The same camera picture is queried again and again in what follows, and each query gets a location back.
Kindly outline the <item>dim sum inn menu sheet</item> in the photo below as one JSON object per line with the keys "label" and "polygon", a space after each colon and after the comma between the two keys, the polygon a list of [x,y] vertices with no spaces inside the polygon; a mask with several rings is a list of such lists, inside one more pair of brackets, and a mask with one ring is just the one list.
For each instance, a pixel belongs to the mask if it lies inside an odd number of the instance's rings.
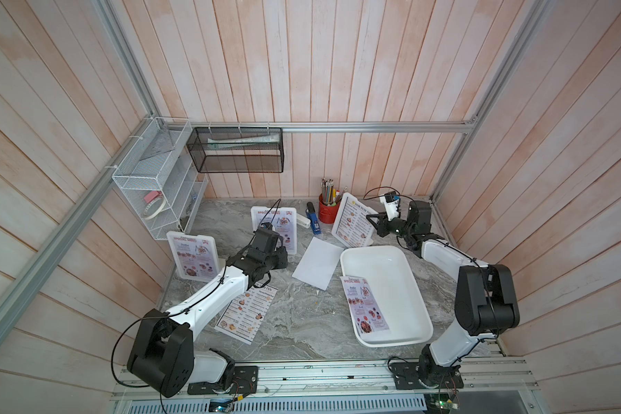
{"label": "dim sum inn menu sheet", "polygon": [[253,343],[277,293],[278,290],[271,286],[249,289],[230,302],[215,331],[242,343]]}

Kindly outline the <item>special menu sheet top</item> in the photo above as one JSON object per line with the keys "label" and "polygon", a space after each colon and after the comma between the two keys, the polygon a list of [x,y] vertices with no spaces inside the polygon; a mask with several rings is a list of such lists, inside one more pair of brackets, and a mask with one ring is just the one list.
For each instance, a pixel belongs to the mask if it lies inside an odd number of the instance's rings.
{"label": "special menu sheet top", "polygon": [[210,243],[193,236],[170,234],[169,241],[183,279],[209,281],[216,275]]}

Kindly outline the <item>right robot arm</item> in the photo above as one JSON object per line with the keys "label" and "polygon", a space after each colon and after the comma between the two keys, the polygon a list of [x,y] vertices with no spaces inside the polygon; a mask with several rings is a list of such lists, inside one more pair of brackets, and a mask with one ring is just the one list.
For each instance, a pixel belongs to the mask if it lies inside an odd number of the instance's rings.
{"label": "right robot arm", "polygon": [[424,347],[419,372],[454,373],[459,363],[486,339],[519,325],[519,303],[509,267],[478,260],[431,231],[431,206],[409,200],[401,217],[402,196],[395,191],[379,195],[383,212],[367,220],[380,237],[394,235],[417,257],[434,264],[456,281],[455,320],[433,343]]}

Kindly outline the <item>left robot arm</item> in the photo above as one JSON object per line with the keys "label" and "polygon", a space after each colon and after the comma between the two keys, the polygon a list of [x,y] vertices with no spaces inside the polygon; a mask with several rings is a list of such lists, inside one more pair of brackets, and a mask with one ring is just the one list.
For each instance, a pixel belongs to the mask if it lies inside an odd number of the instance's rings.
{"label": "left robot arm", "polygon": [[284,237],[271,223],[259,225],[248,245],[229,257],[225,268],[203,288],[165,312],[153,309],[136,321],[128,371],[166,398],[188,384],[231,391],[234,360],[217,349],[197,353],[194,342],[233,299],[251,288],[263,288],[271,272],[287,264]]}

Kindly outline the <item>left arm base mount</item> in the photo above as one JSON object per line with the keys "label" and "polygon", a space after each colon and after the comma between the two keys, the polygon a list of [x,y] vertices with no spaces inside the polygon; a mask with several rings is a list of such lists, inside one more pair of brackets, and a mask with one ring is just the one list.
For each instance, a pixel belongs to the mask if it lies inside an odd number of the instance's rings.
{"label": "left arm base mount", "polygon": [[258,379],[257,365],[239,365],[222,351],[211,348],[195,355],[187,393],[247,397],[257,391]]}

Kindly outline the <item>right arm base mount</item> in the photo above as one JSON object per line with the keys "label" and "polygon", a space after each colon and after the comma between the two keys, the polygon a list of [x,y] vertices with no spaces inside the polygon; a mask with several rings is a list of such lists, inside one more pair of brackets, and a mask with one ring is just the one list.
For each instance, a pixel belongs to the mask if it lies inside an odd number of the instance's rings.
{"label": "right arm base mount", "polygon": [[397,356],[386,361],[397,390],[440,388],[454,390],[464,388],[464,382],[457,363],[448,367],[437,365],[429,345],[425,345],[417,362],[409,362]]}

